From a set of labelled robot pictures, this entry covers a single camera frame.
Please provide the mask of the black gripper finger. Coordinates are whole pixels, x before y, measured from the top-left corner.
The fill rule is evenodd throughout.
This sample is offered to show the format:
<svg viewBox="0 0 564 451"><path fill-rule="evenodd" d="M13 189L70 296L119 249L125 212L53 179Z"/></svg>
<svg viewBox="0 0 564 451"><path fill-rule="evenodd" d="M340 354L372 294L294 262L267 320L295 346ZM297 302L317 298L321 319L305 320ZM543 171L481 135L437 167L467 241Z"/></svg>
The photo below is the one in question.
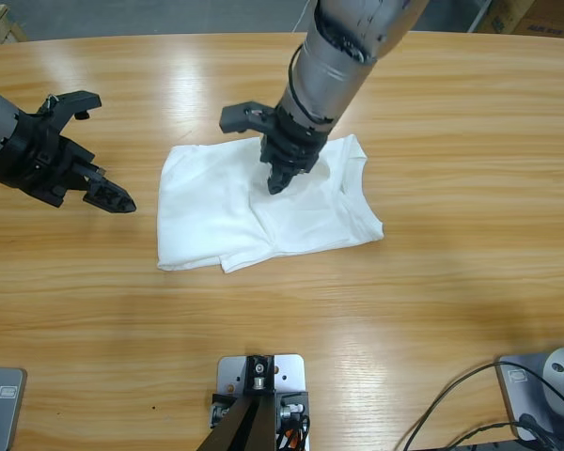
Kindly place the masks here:
<svg viewBox="0 0 564 451"><path fill-rule="evenodd" d="M109 213L136 211L136 205L128 192L109 180L90 181L83 200Z"/></svg>
<svg viewBox="0 0 564 451"><path fill-rule="evenodd" d="M288 187L288 171L283 165L271 163L271 172L267 179L270 194L280 194Z"/></svg>
<svg viewBox="0 0 564 451"><path fill-rule="evenodd" d="M292 179L298 175L301 167L296 163L278 162L274 164L274 192L276 194L284 191Z"/></svg>

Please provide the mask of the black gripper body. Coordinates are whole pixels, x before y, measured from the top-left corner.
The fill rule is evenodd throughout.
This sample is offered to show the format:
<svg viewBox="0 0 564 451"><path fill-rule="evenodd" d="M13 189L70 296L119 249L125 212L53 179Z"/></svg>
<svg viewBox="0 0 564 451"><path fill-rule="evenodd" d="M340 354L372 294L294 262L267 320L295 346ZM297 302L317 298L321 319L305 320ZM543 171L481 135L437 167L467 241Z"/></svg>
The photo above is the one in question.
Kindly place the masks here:
<svg viewBox="0 0 564 451"><path fill-rule="evenodd" d="M106 206L106 179L94 155L60 134L55 115L15 115L16 127L0 140L0 183L60 207L69 190L84 191L91 205Z"/></svg>
<svg viewBox="0 0 564 451"><path fill-rule="evenodd" d="M268 124L264 134L261 159L272 167L272 174L299 175L309 173L328 141L328 132L304 127L281 106L267 108L262 113Z"/></svg>

